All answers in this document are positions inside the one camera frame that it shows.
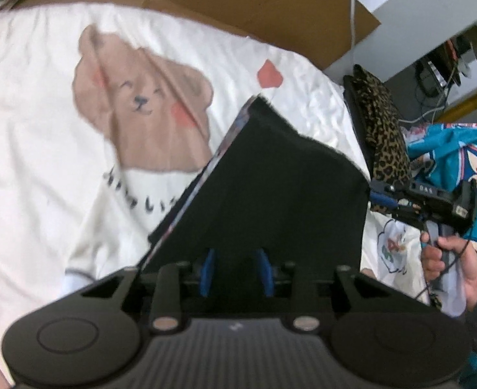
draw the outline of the red heart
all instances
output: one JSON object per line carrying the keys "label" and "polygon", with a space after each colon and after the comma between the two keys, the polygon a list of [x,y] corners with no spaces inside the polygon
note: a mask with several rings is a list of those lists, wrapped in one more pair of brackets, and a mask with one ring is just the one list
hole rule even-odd
{"label": "red heart", "polygon": [[265,61],[257,73],[257,78],[262,89],[279,88],[284,82],[284,77],[270,60]]}

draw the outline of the silver screw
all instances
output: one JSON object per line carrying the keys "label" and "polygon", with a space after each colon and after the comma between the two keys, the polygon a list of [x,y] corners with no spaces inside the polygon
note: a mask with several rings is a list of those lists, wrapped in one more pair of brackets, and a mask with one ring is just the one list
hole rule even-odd
{"label": "silver screw", "polygon": [[168,332],[170,330],[174,330],[179,326],[179,321],[174,317],[158,317],[156,320],[152,322],[152,327],[156,330],[160,330],[161,332]]}
{"label": "silver screw", "polygon": [[304,332],[316,330],[319,325],[320,321],[317,318],[311,316],[300,316],[297,317],[294,322],[292,322],[292,326],[294,326],[295,329],[302,330]]}

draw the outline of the transparent handle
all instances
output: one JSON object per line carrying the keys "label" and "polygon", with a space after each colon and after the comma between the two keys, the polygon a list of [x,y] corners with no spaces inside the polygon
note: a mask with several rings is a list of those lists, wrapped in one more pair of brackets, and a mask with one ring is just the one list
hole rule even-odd
{"label": "transparent handle", "polygon": [[[454,230],[446,225],[428,221],[426,226],[432,242],[436,242],[439,236],[447,237],[455,234]],[[446,267],[449,267],[455,260],[454,252],[442,251],[442,261]],[[457,261],[447,272],[432,281],[431,290],[442,304],[442,313],[450,317],[461,316],[467,306],[461,263]]]}

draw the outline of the bed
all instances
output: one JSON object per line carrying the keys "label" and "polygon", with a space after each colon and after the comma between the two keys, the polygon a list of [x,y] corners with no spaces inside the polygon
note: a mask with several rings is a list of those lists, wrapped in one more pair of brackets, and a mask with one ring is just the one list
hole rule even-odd
{"label": "bed", "polygon": [[[110,101],[92,98],[115,82]],[[18,317],[136,264],[251,95],[368,180],[342,92],[296,53],[162,13],[85,3],[0,13],[0,341]],[[167,116],[155,98],[174,98]],[[138,118],[122,116],[116,132],[103,115],[114,101]],[[151,156],[165,128],[184,137]],[[0,368],[9,375],[1,352]]]}

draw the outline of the black cable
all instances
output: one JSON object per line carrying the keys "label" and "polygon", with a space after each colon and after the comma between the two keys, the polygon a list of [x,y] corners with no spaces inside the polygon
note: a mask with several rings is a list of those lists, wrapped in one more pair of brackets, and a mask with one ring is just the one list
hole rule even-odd
{"label": "black cable", "polygon": [[[453,260],[449,265],[448,267],[446,267],[442,272],[440,272],[440,276],[442,275],[445,275],[449,269],[451,269],[451,267],[453,267],[456,262],[460,259],[460,257],[462,257],[463,253],[465,253],[467,247],[469,246],[469,243],[471,242],[471,239],[472,239],[472,232],[474,230],[474,226],[471,227],[471,230],[469,231],[469,235],[467,236],[467,241],[466,241],[466,244],[465,246],[463,247],[462,251],[460,252],[460,254],[458,253],[455,253],[455,260]],[[427,290],[429,290],[429,284],[426,283],[426,287],[417,294],[417,296],[414,298],[415,300],[418,300],[422,294],[424,294]]]}

